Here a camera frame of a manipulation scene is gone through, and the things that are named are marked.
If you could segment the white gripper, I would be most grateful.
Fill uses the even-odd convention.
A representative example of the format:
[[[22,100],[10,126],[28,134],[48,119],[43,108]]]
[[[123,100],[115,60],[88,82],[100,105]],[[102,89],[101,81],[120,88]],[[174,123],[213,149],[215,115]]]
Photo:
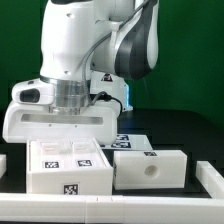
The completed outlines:
[[[99,144],[111,144],[117,137],[118,106],[97,102],[82,108],[79,115],[50,113],[49,106],[11,102],[3,123],[3,139],[25,143],[37,139],[95,138]]]

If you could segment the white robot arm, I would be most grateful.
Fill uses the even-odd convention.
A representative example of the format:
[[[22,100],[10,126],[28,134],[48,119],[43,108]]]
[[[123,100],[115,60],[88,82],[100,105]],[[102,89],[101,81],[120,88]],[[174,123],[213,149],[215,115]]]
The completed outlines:
[[[149,74],[158,59],[159,0],[48,0],[40,77],[16,84],[3,123],[8,143],[94,138],[110,144],[123,106],[117,82]]]

